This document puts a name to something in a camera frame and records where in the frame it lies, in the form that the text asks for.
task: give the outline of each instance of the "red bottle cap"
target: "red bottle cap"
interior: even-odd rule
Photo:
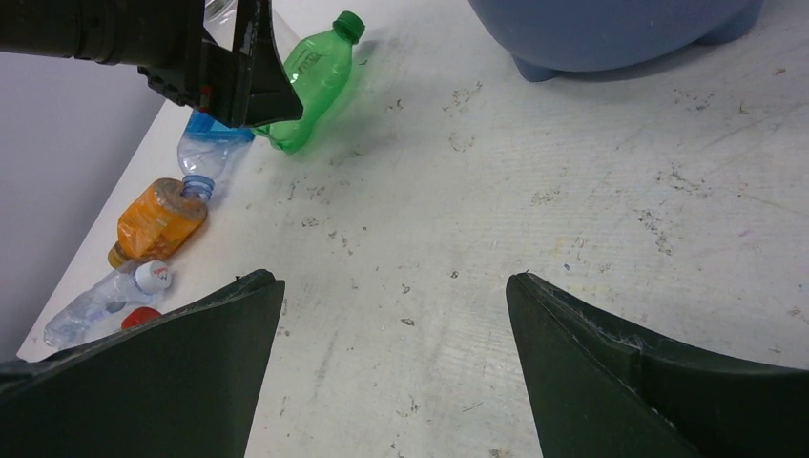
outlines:
[[[162,315],[162,313],[154,310],[152,307],[138,307],[132,313],[130,313],[127,318],[124,319],[123,323],[121,323],[121,330],[126,330],[131,327],[144,324],[145,322],[159,318]]]

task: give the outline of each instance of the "orange bottle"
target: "orange bottle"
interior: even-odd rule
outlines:
[[[121,215],[118,242],[107,255],[113,268],[127,260],[165,260],[202,225],[208,206],[184,198],[182,186],[178,179],[161,178]]]

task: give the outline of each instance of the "dirty table surface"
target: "dirty table surface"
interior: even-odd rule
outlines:
[[[247,456],[539,455],[505,298],[527,270],[688,344],[809,367],[809,3],[541,84],[465,1],[389,3],[275,2],[301,36],[363,17],[352,95],[300,156],[257,139],[171,262],[167,309],[257,268],[286,281]],[[189,113],[163,107],[20,357],[51,353],[43,326],[108,272],[118,215],[179,176]]]

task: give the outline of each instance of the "blue plastic bottle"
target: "blue plastic bottle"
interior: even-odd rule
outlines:
[[[223,181],[230,157],[253,141],[250,129],[231,129],[209,115],[193,112],[177,145],[177,162],[185,175],[185,198],[211,199]]]

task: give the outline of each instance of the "crushed plastic bottle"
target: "crushed plastic bottle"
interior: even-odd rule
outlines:
[[[352,48],[365,31],[363,20],[343,11],[332,30],[304,38],[283,63],[303,104],[303,117],[253,129],[276,149],[294,154],[312,135],[318,120],[340,95],[351,74]]]
[[[250,129],[231,129],[205,113],[193,112],[177,144],[177,162],[185,175],[182,195],[210,200],[229,170],[231,156],[248,148],[254,137]]]
[[[164,262],[127,262],[80,294],[45,325],[45,344],[60,350],[84,343],[88,328],[127,304],[149,304],[172,284]]]
[[[205,0],[205,22],[224,24],[236,15],[236,0]]]
[[[167,260],[208,217],[198,198],[184,198],[178,179],[152,183],[118,219],[118,242],[107,261],[118,268],[128,260]]]

